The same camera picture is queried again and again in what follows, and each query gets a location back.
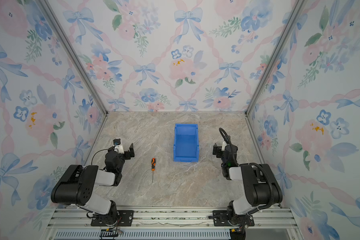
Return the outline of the orange black handled screwdriver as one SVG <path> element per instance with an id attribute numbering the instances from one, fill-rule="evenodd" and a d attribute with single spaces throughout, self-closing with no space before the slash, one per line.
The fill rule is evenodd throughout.
<path id="1" fill-rule="evenodd" d="M 151 160 L 151 171 L 152 171 L 152 183 L 154 181 L 154 172 L 156 170 L 156 158 L 152 158 Z"/>

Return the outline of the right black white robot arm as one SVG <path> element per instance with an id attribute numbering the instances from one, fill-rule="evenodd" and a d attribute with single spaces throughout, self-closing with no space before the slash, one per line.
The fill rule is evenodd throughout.
<path id="1" fill-rule="evenodd" d="M 231 201 L 224 214 L 215 214 L 212 219 L 237 226 L 253 214 L 280 204 L 283 193 L 275 175 L 268 164 L 238 164 L 238 147 L 223 142 L 214 144 L 213 155 L 222 160 L 223 177 L 229 181 L 241 181 L 244 194 L 238 200 Z"/>

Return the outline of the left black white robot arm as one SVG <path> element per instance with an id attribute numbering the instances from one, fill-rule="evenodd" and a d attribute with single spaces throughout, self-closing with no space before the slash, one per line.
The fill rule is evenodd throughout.
<path id="1" fill-rule="evenodd" d="M 105 168 L 97 165 L 71 165 L 52 190 L 53 203 L 76 205 L 91 213 L 93 220 L 111 226 L 120 219 L 116 203 L 94 193 L 95 186 L 117 187 L 122 179 L 122 170 L 127 160 L 135 157 L 134 145 L 125 150 L 121 139 L 114 139 L 106 149 Z"/>

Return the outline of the blue plastic bin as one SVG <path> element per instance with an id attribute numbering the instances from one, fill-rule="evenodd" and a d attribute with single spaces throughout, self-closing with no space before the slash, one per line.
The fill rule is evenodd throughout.
<path id="1" fill-rule="evenodd" d="M 173 145 L 175 162 L 195 163 L 199 161 L 198 130 L 197 124 L 175 124 Z"/>

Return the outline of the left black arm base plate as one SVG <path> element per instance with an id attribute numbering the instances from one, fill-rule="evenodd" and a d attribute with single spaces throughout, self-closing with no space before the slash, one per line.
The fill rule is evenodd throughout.
<path id="1" fill-rule="evenodd" d="M 133 210 L 121 210 L 107 215 L 94 214 L 92 227 L 130 227 L 134 218 Z"/>

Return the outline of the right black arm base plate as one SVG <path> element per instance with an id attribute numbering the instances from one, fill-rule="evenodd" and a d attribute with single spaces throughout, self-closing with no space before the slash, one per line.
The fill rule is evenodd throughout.
<path id="1" fill-rule="evenodd" d="M 228 210 L 214 210 L 212 215 L 208 216 L 214 221 L 215 227 L 253 227 L 254 218 L 249 215 L 236 215 Z"/>

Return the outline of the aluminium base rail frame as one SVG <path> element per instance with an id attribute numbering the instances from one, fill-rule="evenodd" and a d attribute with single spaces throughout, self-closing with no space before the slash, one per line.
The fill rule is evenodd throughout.
<path id="1" fill-rule="evenodd" d="M 224 208 L 119 206 L 120 223 L 93 226 L 81 209 L 56 209 L 43 240 L 301 240 L 292 211 L 276 205 L 236 225 Z"/>

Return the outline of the left aluminium corner post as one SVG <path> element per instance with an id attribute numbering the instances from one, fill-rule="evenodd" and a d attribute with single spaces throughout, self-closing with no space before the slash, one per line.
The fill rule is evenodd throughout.
<path id="1" fill-rule="evenodd" d="M 69 60 L 72 62 L 74 68 L 79 73 L 80 77 L 82 78 L 85 86 L 88 88 L 89 93 L 92 95 L 96 104 L 100 107 L 101 112 L 107 116 L 108 111 L 105 108 L 103 101 L 101 100 L 98 92 L 95 89 L 95 86 L 92 84 L 91 80 L 89 79 L 84 66 L 82 65 L 79 56 L 77 55 L 73 45 L 70 43 L 68 35 L 64 31 L 61 23 L 59 22 L 56 14 L 52 10 L 51 5 L 48 1 L 36 1 L 36 4 L 41 9 L 42 13 L 45 15 L 48 23 L 51 25 L 53 31 L 57 34 L 57 37 L 61 41 L 65 52 L 68 54 Z"/>

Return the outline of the aluminium corner post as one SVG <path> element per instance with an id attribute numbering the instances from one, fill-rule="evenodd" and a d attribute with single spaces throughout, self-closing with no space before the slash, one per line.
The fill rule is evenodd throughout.
<path id="1" fill-rule="evenodd" d="M 82 65 L 79 56 L 77 55 L 73 45 L 70 43 L 68 35 L 64 31 L 61 23 L 59 22 L 56 14 L 52 10 L 51 5 L 48 1 L 36 1 L 36 4 L 41 9 L 42 13 L 45 15 L 48 23 L 51 25 L 53 31 L 57 34 L 57 37 L 61 41 L 65 52 L 68 54 L 69 60 L 72 62 L 74 68 L 79 73 L 80 77 L 82 78 L 85 86 L 88 88 L 89 93 L 92 95 L 96 104 L 100 107 L 101 112 L 107 116 L 108 111 L 105 108 L 103 101 L 101 100 L 98 92 L 95 89 L 95 86 L 92 84 L 91 80 L 89 79 L 84 66 Z"/>
<path id="2" fill-rule="evenodd" d="M 255 88 L 255 92 L 251 98 L 251 102 L 248 105 L 246 109 L 246 117 L 251 115 L 251 112 L 254 110 L 256 102 L 261 94 L 262 88 L 267 83 L 268 77 L 271 74 L 271 71 L 273 70 L 274 66 L 276 65 L 279 56 L 281 55 L 282 51 L 284 50 L 284 47 L 286 45 L 286 41 L 288 40 L 291 32 L 293 31 L 293 28 L 296 25 L 296 22 L 298 21 L 298 18 L 302 14 L 302 10 L 306 4 L 306 1 L 304 0 L 298 0 L 296 1 L 296 4 L 294 8 L 291 11 L 291 15 L 288 18 L 287 24 L 283 28 L 282 34 L 280 35 L 280 39 L 278 43 L 275 46 L 274 51 L 271 54 L 270 62 L 268 66 L 266 67 L 264 74 L 260 78 L 260 81 Z"/>

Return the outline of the right aluminium corner post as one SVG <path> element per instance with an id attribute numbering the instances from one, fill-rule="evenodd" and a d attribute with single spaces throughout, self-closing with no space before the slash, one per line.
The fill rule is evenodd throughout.
<path id="1" fill-rule="evenodd" d="M 268 66 L 266 67 L 264 74 L 260 78 L 260 81 L 255 88 L 255 92 L 251 98 L 251 102 L 248 105 L 246 109 L 246 117 L 251 115 L 251 112 L 254 110 L 256 102 L 261 94 L 262 88 L 267 83 L 268 77 L 271 74 L 271 71 L 273 70 L 274 66 L 276 65 L 279 56 L 281 55 L 282 51 L 284 50 L 284 47 L 286 45 L 286 41 L 288 40 L 291 32 L 293 31 L 293 28 L 296 25 L 296 22 L 298 21 L 298 18 L 302 14 L 302 10 L 306 4 L 306 1 L 304 0 L 298 0 L 296 1 L 296 4 L 294 8 L 291 11 L 291 15 L 288 18 L 287 24 L 283 28 L 282 34 L 280 35 L 280 39 L 278 43 L 275 46 L 274 51 L 271 54 L 270 62 Z"/>

